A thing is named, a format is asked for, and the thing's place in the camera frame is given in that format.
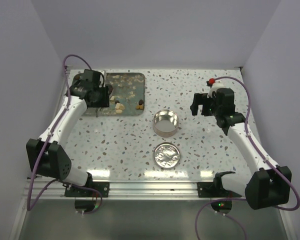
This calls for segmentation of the metal tweezers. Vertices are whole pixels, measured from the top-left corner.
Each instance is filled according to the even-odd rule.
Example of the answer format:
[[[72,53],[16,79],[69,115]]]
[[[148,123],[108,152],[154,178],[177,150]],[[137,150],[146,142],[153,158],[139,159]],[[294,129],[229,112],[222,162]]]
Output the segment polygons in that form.
[[[103,111],[103,108],[96,108],[95,110],[95,116],[98,118],[98,117],[101,117],[103,114],[102,114],[102,111]]]

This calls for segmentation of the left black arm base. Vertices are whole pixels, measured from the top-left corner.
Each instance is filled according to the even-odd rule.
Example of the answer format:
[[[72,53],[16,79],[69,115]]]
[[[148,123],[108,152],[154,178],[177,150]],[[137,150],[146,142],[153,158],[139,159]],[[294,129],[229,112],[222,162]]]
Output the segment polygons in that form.
[[[64,196],[69,198],[107,198],[110,190],[110,183],[106,181],[93,181],[87,186],[63,183],[62,186],[65,187]]]

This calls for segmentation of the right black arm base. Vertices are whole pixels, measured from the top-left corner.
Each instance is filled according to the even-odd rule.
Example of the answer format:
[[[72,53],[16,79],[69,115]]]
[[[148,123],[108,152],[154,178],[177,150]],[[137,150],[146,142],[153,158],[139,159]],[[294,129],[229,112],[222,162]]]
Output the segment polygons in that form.
[[[241,198],[242,196],[224,189],[216,188],[212,181],[197,182],[199,198]]]

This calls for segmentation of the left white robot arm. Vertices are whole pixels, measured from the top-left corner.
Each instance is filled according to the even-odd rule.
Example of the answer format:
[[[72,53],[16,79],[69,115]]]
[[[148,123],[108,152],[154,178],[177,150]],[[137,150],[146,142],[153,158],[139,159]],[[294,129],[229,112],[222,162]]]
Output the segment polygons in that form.
[[[37,138],[29,139],[26,152],[31,172],[76,185],[82,196],[93,193],[89,173],[72,166],[65,151],[75,124],[88,108],[107,108],[109,87],[102,72],[85,69],[68,87],[62,105],[48,128]]]

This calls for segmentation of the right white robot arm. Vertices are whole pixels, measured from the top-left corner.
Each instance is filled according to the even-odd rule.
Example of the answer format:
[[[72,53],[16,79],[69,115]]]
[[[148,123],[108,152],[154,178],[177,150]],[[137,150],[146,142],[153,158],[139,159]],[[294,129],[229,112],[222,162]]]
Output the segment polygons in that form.
[[[245,197],[254,210],[286,204],[290,198],[291,170],[279,166],[257,141],[244,115],[236,111],[234,91],[222,87],[211,93],[195,93],[190,106],[193,116],[198,114],[199,106],[201,115],[215,117],[217,126],[235,144],[251,172],[249,180],[234,171],[216,173],[207,190],[221,197],[228,192]]]

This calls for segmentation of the white chocolate pieces cluster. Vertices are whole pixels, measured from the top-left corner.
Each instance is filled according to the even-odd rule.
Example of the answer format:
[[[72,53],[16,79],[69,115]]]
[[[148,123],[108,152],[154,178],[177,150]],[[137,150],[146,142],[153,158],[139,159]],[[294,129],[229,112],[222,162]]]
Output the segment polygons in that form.
[[[114,107],[114,112],[116,114],[122,114],[126,109],[126,107],[120,102],[120,100],[114,96],[110,98],[110,103]]]

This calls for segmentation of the dark chocolate by tray edge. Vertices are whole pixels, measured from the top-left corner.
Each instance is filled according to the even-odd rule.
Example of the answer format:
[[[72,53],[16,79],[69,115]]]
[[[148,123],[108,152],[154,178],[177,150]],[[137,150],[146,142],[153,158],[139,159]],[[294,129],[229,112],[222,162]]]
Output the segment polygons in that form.
[[[143,100],[143,99],[140,99],[139,102],[138,102],[138,104],[139,104],[139,105],[143,105],[143,104],[144,104],[144,100]]]

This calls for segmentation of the round silver tin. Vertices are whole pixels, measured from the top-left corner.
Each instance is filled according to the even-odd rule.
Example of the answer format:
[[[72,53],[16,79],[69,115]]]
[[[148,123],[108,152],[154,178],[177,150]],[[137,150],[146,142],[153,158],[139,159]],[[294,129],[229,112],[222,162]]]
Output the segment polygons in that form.
[[[178,115],[169,109],[159,110],[152,119],[154,132],[163,138],[172,137],[178,131],[179,124]]]

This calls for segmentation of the green floral metal tray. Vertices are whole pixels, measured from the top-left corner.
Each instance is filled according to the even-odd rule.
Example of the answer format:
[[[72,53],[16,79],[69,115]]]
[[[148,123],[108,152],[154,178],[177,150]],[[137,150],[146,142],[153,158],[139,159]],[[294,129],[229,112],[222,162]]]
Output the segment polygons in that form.
[[[145,108],[145,86],[146,77],[140,72],[112,72],[106,73],[105,83],[113,86],[113,92],[110,95],[116,97],[125,106],[122,114],[116,114],[114,107],[110,103],[109,107],[103,108],[102,116],[138,116]],[[143,100],[143,109],[136,109],[139,101]],[[88,108],[85,116],[95,117],[96,108]]]

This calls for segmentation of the embossed silver tin lid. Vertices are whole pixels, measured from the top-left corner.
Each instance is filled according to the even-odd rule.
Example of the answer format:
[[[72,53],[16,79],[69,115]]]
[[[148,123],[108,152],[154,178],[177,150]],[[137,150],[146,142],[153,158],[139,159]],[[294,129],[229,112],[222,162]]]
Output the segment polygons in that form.
[[[181,160],[181,152],[174,144],[162,142],[153,150],[153,160],[160,168],[173,169]]]

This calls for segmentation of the aluminium mounting rail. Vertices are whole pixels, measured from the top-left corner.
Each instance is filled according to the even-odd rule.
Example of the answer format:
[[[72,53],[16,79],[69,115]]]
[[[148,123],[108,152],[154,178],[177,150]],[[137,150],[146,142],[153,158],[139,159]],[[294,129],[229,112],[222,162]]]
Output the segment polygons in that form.
[[[32,187],[31,199],[72,198],[88,200],[96,194],[55,181],[46,186],[49,178],[37,178]],[[236,193],[216,193],[212,191],[211,181],[194,182],[187,180],[159,181],[94,181],[93,188],[104,199],[109,200],[196,200],[198,198],[238,197]]]

